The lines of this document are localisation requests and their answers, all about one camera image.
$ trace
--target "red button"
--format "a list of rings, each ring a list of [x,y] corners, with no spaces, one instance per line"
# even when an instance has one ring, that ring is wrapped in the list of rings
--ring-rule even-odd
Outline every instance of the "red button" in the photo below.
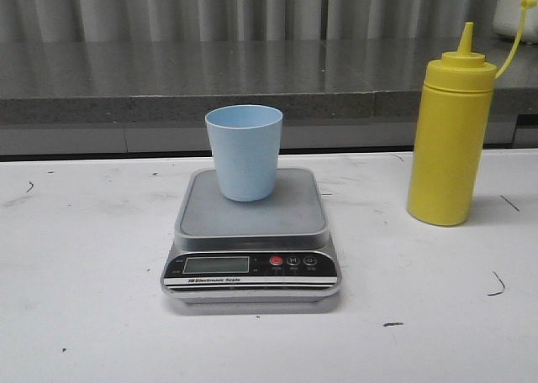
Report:
[[[282,262],[284,260],[282,259],[282,257],[280,255],[273,255],[270,259],[269,259],[269,262],[272,264],[272,265],[281,265]]]

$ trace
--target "white table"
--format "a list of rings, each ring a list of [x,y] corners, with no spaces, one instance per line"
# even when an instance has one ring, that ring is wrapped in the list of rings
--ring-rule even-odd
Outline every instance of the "white table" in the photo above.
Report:
[[[281,157],[325,194],[338,306],[203,316],[159,278],[211,159],[0,164],[0,381],[537,381],[538,151],[485,152],[456,228],[406,213],[411,158]]]

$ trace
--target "plastic cup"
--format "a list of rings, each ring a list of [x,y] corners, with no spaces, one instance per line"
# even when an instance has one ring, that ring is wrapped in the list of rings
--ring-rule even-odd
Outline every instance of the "plastic cup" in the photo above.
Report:
[[[234,201],[271,195],[277,178],[282,112],[258,105],[217,108],[205,117],[219,187]]]

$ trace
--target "yellow squeeze bottle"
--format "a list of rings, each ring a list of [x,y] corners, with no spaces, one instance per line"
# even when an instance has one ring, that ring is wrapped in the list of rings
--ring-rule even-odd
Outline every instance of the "yellow squeeze bottle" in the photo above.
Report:
[[[409,213],[418,220],[453,226],[467,219],[495,79],[514,58],[526,9],[537,2],[521,2],[520,28],[499,71],[485,55],[472,52],[472,22],[466,23],[457,51],[428,64],[408,201]]]

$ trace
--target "digital kitchen scale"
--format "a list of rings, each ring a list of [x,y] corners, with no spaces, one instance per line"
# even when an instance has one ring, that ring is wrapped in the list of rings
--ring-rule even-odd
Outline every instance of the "digital kitchen scale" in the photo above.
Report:
[[[314,174],[277,170],[274,192],[236,202],[215,170],[193,174],[161,285],[186,303],[313,302],[334,295],[341,274]]]

